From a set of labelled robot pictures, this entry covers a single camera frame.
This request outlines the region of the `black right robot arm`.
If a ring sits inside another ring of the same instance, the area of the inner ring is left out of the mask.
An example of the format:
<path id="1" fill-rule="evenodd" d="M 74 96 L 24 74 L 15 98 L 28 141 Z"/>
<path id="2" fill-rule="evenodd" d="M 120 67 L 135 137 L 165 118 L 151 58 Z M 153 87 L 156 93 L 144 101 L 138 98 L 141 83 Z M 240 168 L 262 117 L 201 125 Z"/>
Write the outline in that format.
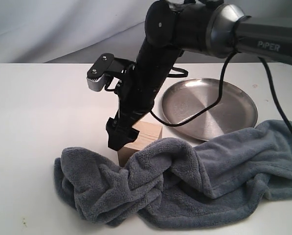
<path id="1" fill-rule="evenodd" d="M 184 51 L 227 58 L 247 53 L 292 65 L 292 20 L 247 16 L 221 0 L 155 1 L 147 11 L 145 39 L 134 62 L 114 58 L 107 73 L 119 80 L 116 116 L 107 122 L 108 146 L 117 151 L 134 142 L 134 129 Z"/>

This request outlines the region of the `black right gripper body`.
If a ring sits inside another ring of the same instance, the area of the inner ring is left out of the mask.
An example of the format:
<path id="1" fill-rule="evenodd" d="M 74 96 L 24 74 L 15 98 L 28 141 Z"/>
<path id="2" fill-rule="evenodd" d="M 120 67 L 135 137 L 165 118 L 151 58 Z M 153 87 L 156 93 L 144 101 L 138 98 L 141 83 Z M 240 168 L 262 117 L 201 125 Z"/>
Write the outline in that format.
<path id="1" fill-rule="evenodd" d="M 154 99 L 170 72 L 170 64 L 138 63 L 128 70 L 130 87 L 124 94 L 127 85 L 119 89 L 119 105 L 114 118 L 106 124 L 110 130 L 127 135 L 128 143 L 134 142 L 139 131 L 133 126 L 141 120 L 154 106 Z"/>

